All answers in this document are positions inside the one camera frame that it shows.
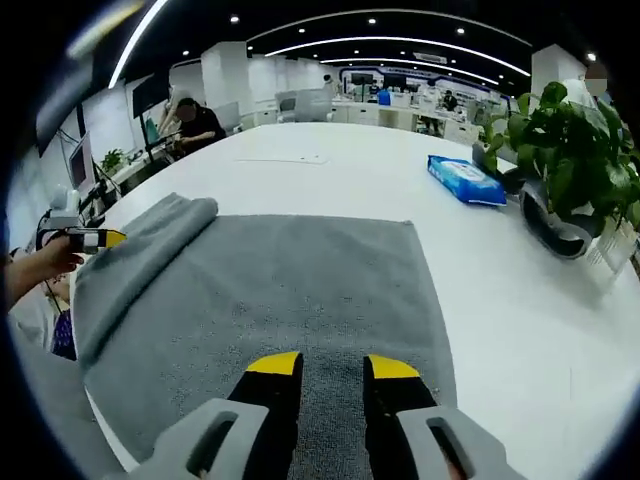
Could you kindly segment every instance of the potted plant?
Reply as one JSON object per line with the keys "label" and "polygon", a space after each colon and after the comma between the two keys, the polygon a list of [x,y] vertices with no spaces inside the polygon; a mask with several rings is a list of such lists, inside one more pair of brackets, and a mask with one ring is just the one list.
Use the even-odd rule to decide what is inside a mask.
{"label": "potted plant", "polygon": [[120,149],[110,150],[104,156],[104,160],[102,160],[102,170],[104,170],[106,175],[112,176],[118,170],[120,170],[124,159],[125,159],[125,155],[122,150]]}
{"label": "potted plant", "polygon": [[[522,95],[520,113],[511,115],[505,134],[485,129],[489,145],[481,152],[474,146],[474,161],[497,175],[497,149],[506,144],[516,152],[518,167],[511,176],[523,181],[519,197],[527,225],[554,253],[576,258],[606,219],[637,228],[640,153],[613,108],[601,101],[597,110],[584,107],[563,101],[566,96],[558,82],[547,85],[541,97]],[[531,97],[539,106],[529,113]]]}

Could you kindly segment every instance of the wet wipes package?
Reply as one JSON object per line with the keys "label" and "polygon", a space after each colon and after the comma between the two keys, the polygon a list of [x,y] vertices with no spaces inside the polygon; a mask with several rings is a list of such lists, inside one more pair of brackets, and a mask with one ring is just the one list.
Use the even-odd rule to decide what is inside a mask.
{"label": "wet wipes package", "polygon": [[485,205],[507,204],[502,185],[465,160],[429,155],[427,168],[460,201]]}

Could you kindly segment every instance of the ceiling light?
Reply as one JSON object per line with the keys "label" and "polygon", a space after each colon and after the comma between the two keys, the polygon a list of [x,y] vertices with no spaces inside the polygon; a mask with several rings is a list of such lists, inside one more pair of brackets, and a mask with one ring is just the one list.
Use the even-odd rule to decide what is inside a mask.
{"label": "ceiling light", "polygon": [[129,60],[129,57],[131,56],[131,52],[133,52],[133,49],[135,48],[136,43],[138,43],[138,40],[140,40],[140,37],[142,36],[144,31],[147,29],[149,24],[153,21],[153,19],[158,14],[160,9],[164,7],[168,1],[169,0],[158,0],[147,11],[145,16],[142,17],[142,20],[140,21],[136,29],[133,31],[133,35],[131,35],[131,38],[127,42],[127,45],[124,47],[124,50],[122,51],[122,55],[120,55],[120,60],[118,60],[118,64],[116,65],[116,68],[113,71],[113,75],[111,75],[111,81],[109,81],[109,88],[113,88],[116,86],[116,83],[118,82],[118,77],[122,73],[122,70],[124,69],[124,66],[127,63],[127,60]]}
{"label": "ceiling light", "polygon": [[319,40],[317,42],[303,43],[300,45],[295,45],[293,47],[281,48],[280,50],[275,50],[273,52],[267,53],[265,57],[271,57],[273,55],[278,55],[284,52],[290,52],[292,50],[298,50],[300,48],[314,47],[316,45],[326,45],[328,43],[355,42],[358,40],[388,40],[388,41],[396,41],[396,42],[422,43],[426,45],[435,45],[438,47],[452,48],[454,50],[458,50],[465,53],[471,53],[473,55],[486,58],[487,60],[491,60],[492,62],[499,63],[500,65],[508,67],[511,70],[515,70],[516,72],[521,73],[526,77],[531,76],[530,73],[522,70],[521,68],[518,68],[515,65],[511,65],[510,63],[507,63],[504,60],[500,60],[499,58],[495,58],[495,57],[492,57],[491,55],[487,55],[486,53],[478,52],[476,50],[471,50],[470,48],[459,47],[458,45],[452,45],[450,43],[436,42],[435,40],[422,40],[420,38],[409,38],[409,37],[367,36],[367,37],[332,38],[330,40]]}
{"label": "ceiling light", "polygon": [[475,73],[467,72],[465,70],[460,70],[458,68],[453,67],[445,67],[444,65],[439,65],[437,63],[427,63],[427,62],[418,62],[417,60],[405,60],[404,58],[335,58],[332,60],[322,60],[320,63],[339,63],[339,62],[391,62],[391,63],[409,63],[411,65],[422,65],[430,68],[441,68],[443,70],[451,70],[452,72],[462,73],[464,75],[469,75],[470,77],[477,78],[478,80],[483,80],[488,83],[493,83],[494,85],[498,85],[498,82],[495,80],[491,80],[490,78],[482,77],[480,75],[476,75]]}

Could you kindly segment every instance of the microfiber cloth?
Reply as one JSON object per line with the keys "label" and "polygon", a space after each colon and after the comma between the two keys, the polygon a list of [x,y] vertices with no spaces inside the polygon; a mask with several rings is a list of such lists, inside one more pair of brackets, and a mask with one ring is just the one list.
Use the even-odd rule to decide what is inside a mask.
{"label": "microfiber cloth", "polygon": [[[173,198],[152,208],[78,275],[85,385],[134,458],[151,456],[158,435],[205,401],[227,397],[252,361],[279,352],[305,358],[290,478],[371,477],[367,354],[409,363],[440,403],[456,405],[446,329],[411,222],[222,216],[170,259],[135,246],[144,242],[134,229],[173,245],[172,223],[186,223],[190,205]],[[142,262],[162,270],[139,288]],[[124,293],[133,278],[135,298]],[[97,308],[112,303],[120,306],[108,314]]]}

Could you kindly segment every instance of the ceiling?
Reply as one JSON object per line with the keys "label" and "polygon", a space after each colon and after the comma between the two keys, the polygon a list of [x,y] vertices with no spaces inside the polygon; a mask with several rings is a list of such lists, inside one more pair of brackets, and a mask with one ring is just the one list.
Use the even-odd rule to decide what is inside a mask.
{"label": "ceiling", "polygon": [[[576,33],[575,27],[564,21],[566,15],[556,8],[559,3],[567,3],[562,1],[554,2],[555,9],[551,10],[544,6],[544,1],[397,0],[392,3],[393,9],[406,9],[405,11],[388,11],[391,10],[388,1],[350,0],[346,3],[347,5],[342,3],[340,7],[330,2],[292,7],[291,2],[284,6],[284,2],[277,1],[247,1],[239,4],[228,0],[169,0],[137,44],[122,77],[128,81],[140,78],[154,71],[166,70],[177,62],[197,59],[204,50],[219,41],[247,41],[256,36],[258,38],[249,42],[253,47],[249,54],[266,54],[319,40],[393,36],[464,47],[496,57],[527,72],[531,68],[531,54],[552,43],[560,44],[580,59],[584,59],[586,52],[592,48]],[[98,46],[92,91],[104,88],[108,83],[120,53],[145,9],[117,27]],[[335,15],[358,10],[366,11]],[[232,24],[229,21],[231,15],[237,15],[240,21]],[[376,23],[370,24],[370,18],[374,18]],[[463,35],[456,32],[461,27],[465,31]],[[305,32],[299,33],[300,28],[304,28]],[[264,34],[272,29],[277,30]],[[182,53],[185,50],[190,52],[186,57]],[[359,54],[354,54],[355,50],[359,50]],[[407,41],[348,41],[297,49],[286,55],[291,58],[314,58],[313,55],[317,55],[317,60],[358,56],[416,60],[413,52],[444,56],[451,67],[498,81],[499,85],[493,85],[493,88],[507,95],[518,95],[528,91],[530,87],[529,77],[486,58],[448,47]],[[455,65],[451,64],[451,60],[455,60]],[[379,62],[354,62],[354,66],[372,64],[379,65]],[[347,66],[347,63],[335,65]],[[403,63],[393,65],[413,67]],[[447,70],[422,65],[418,69],[447,73]],[[465,74],[453,74],[476,83],[481,82]]]}

